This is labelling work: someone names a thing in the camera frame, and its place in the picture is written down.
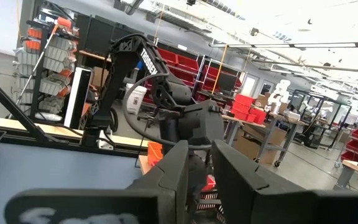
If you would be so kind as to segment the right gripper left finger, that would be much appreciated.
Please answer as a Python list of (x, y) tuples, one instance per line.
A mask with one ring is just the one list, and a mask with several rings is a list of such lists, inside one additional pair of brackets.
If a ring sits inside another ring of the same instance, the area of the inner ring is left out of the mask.
[(179, 141), (126, 189), (30, 189), (5, 206), (6, 224), (183, 224), (188, 143)]

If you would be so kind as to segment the red bins stack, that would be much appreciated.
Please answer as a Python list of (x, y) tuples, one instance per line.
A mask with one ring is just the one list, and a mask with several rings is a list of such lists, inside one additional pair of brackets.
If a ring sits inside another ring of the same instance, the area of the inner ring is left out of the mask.
[(263, 109), (253, 106), (254, 99), (238, 94), (232, 102), (231, 113), (235, 118), (250, 123), (263, 124), (266, 112)]

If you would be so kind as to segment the black storage cabinets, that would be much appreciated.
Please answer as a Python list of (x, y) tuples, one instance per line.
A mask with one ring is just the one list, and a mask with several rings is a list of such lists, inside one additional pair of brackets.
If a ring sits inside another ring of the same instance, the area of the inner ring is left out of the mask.
[(75, 22), (79, 28), (78, 50), (105, 56), (111, 40), (118, 40), (129, 34), (144, 34), (124, 24), (113, 22), (100, 16), (77, 15)]

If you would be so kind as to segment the white robot figure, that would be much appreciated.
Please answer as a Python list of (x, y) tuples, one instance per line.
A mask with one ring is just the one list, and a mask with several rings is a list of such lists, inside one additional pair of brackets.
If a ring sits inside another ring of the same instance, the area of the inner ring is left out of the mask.
[(270, 107), (270, 112), (278, 113), (282, 103), (287, 103), (290, 93), (287, 91), (290, 86), (290, 80), (281, 80), (270, 94), (267, 106)]

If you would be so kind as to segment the orange slotted plastic basket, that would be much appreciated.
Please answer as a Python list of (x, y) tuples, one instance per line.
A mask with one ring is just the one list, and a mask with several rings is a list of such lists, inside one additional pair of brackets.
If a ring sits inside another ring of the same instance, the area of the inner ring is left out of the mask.
[(147, 160), (150, 166), (156, 165), (163, 158), (162, 145), (157, 142), (148, 142)]

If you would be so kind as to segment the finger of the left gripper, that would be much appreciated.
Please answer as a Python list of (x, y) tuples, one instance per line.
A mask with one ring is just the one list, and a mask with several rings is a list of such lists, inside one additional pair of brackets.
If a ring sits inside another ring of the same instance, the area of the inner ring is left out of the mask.
[(193, 151), (188, 157), (188, 202), (198, 200), (207, 183), (207, 168), (204, 161)]

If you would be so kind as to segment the white upright panel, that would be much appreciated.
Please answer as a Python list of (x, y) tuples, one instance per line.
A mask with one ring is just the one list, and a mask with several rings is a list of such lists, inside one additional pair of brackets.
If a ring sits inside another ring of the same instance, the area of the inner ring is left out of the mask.
[(65, 119), (63, 125), (78, 129), (83, 108), (86, 103), (88, 87), (93, 71), (89, 67), (76, 67), (71, 82), (71, 91), (68, 97)]

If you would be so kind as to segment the black computer monitor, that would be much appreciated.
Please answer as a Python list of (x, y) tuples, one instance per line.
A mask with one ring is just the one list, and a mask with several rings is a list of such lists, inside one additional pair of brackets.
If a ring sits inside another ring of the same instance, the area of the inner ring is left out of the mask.
[(223, 73), (223, 72), (220, 73), (218, 77), (219, 90), (221, 92), (230, 93), (234, 89), (236, 85), (236, 81), (237, 81), (237, 76), (231, 75), (229, 73)]

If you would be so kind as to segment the black aluminium table frame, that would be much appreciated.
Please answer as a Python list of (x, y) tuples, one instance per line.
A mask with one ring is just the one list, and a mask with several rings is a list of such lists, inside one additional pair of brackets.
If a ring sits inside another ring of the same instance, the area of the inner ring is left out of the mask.
[(69, 137), (57, 139), (56, 134), (47, 134), (41, 127), (37, 126), (30, 118), (28, 118), (1, 87), (0, 104), (14, 115), (18, 122), (25, 127), (25, 131), (20, 134), (9, 131), (8, 136), (3, 137), (3, 143), (124, 157), (136, 157), (139, 154), (146, 155), (147, 153), (147, 143), (145, 141), (137, 144), (116, 143), (116, 147), (113, 150), (107, 150), (98, 147), (82, 146), (79, 143), (75, 143)]

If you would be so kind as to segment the black frame workstation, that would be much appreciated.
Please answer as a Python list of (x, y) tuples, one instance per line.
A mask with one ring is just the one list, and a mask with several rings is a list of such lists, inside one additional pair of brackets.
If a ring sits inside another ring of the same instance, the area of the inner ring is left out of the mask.
[(352, 110), (346, 102), (306, 90), (295, 90), (290, 104), (306, 124), (295, 140), (312, 149), (333, 148)]

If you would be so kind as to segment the grey and orange bin rack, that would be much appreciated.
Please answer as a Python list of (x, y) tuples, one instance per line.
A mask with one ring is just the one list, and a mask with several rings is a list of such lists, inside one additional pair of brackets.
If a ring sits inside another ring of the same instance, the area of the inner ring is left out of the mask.
[(32, 19), (27, 24), (21, 46), (14, 50), (12, 99), (31, 119), (59, 122), (71, 92), (78, 37), (71, 22), (62, 17)]

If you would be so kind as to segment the light workbench table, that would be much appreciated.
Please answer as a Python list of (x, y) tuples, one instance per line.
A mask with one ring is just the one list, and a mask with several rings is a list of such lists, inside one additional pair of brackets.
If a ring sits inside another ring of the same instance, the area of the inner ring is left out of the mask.
[[(280, 167), (288, 151), (289, 145), (291, 144), (295, 136), (297, 127), (305, 126), (306, 124), (300, 120), (293, 119), (280, 114), (272, 113), (271, 116), (272, 120), (269, 123), (270, 130), (267, 131), (267, 134), (265, 135), (265, 139), (262, 142), (260, 152), (258, 153), (257, 158), (253, 160), (257, 163), (272, 164), (275, 167)], [(262, 128), (266, 127), (263, 124), (250, 123), (227, 115), (224, 115), (223, 118), (228, 121), (226, 142), (230, 146), (233, 146), (234, 138), (237, 135), (237, 131), (244, 124), (249, 124)], [(272, 135), (274, 127), (278, 127), (287, 132), (285, 141), (282, 143), (281, 146), (268, 146), (269, 137)]]

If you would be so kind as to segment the red slotted plastic basket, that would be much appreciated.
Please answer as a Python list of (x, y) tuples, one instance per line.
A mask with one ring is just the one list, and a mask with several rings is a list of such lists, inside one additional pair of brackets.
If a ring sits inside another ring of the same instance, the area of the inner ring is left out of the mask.
[(212, 175), (208, 175), (207, 176), (207, 183), (203, 187), (202, 191), (206, 192), (206, 191), (213, 190), (215, 188), (215, 186), (216, 186), (215, 178)]

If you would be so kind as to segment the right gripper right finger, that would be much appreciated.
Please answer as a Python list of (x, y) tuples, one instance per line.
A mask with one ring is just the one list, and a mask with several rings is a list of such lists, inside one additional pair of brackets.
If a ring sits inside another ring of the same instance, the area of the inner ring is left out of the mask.
[(211, 153), (227, 224), (358, 224), (358, 191), (306, 190), (221, 140)]

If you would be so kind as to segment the long ceiling light bar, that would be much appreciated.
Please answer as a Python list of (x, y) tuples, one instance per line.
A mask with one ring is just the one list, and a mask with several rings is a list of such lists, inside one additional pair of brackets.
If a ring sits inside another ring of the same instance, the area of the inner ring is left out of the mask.
[(310, 44), (209, 44), (210, 47), (232, 47), (232, 48), (261, 48), (261, 49), (272, 49), (272, 48), (358, 48), (358, 42), (338, 42), (338, 43), (310, 43)]

